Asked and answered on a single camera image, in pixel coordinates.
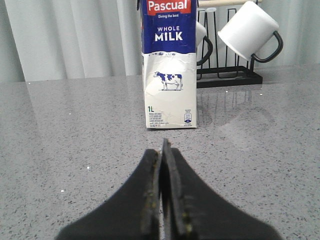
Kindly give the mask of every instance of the gray countertop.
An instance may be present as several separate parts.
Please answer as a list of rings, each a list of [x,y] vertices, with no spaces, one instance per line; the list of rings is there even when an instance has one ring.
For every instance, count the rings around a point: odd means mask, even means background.
[[[163,138],[284,240],[320,239],[320,65],[197,90],[198,128],[147,130],[141,76],[0,84],[0,239],[53,239]]]

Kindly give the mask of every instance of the white curtain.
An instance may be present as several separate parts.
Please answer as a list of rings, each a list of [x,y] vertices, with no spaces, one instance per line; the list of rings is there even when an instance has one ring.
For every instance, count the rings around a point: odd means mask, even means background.
[[[320,62],[319,0],[260,6],[284,40],[281,54],[260,66]],[[260,56],[275,47],[271,40]],[[141,74],[136,0],[0,0],[0,73],[0,82]]]

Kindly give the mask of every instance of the pascual logo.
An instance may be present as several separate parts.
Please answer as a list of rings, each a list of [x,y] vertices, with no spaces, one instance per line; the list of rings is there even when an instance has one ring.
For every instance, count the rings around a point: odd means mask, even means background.
[[[191,13],[191,0],[148,0],[148,15],[160,13],[181,12],[182,14]]]

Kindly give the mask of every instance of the mug handle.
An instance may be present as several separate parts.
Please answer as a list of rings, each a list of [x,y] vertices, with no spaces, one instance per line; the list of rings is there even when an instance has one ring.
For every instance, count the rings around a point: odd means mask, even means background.
[[[200,65],[204,64],[210,58],[210,56],[211,56],[211,54],[212,54],[212,52],[214,50],[214,46],[213,46],[212,42],[210,41],[210,39],[207,36],[204,36],[203,40],[205,40],[206,43],[208,44],[208,51],[207,51],[207,53],[204,55],[204,57],[201,60],[196,62],[197,66],[200,66]]]
[[[267,58],[264,58],[264,59],[260,59],[259,57],[257,57],[256,54],[252,54],[251,57],[254,60],[256,60],[259,63],[267,63],[267,62],[270,62],[272,59],[274,59],[276,56],[278,56],[278,54],[281,52],[282,48],[284,47],[284,41],[282,40],[280,34],[277,31],[274,31],[273,35],[278,40],[278,47],[274,51],[274,53],[272,53],[270,56],[268,56]]]

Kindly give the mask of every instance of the milk carton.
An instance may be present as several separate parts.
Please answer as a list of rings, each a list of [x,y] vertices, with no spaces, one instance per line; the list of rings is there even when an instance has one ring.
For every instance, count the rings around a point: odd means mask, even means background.
[[[139,0],[146,127],[197,127],[197,0]]]

